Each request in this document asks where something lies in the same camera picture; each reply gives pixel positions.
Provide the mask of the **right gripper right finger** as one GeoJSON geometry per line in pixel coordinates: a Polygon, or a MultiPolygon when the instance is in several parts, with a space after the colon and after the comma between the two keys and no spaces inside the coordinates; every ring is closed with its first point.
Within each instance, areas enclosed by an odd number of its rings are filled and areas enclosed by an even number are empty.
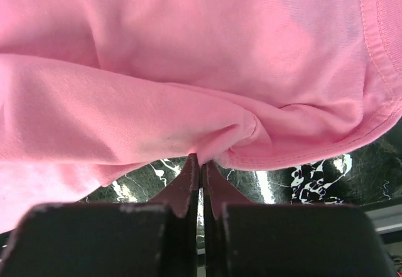
{"type": "Polygon", "coordinates": [[[207,276],[396,276],[369,217],[351,205],[257,204],[201,170],[207,276]]]}

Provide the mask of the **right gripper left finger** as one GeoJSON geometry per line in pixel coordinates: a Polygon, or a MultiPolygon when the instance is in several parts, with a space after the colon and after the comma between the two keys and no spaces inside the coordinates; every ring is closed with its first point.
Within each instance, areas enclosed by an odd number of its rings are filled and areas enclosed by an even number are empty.
{"type": "Polygon", "coordinates": [[[2,276],[195,276],[197,157],[145,203],[41,204],[11,233],[2,276]]]}

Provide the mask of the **light pink t-shirt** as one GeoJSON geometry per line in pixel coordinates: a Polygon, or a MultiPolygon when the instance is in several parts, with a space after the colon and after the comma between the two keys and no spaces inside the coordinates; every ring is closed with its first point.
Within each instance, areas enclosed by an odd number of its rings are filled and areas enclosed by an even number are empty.
{"type": "Polygon", "coordinates": [[[153,161],[275,170],[401,118],[401,0],[1,0],[1,231],[153,161]]]}

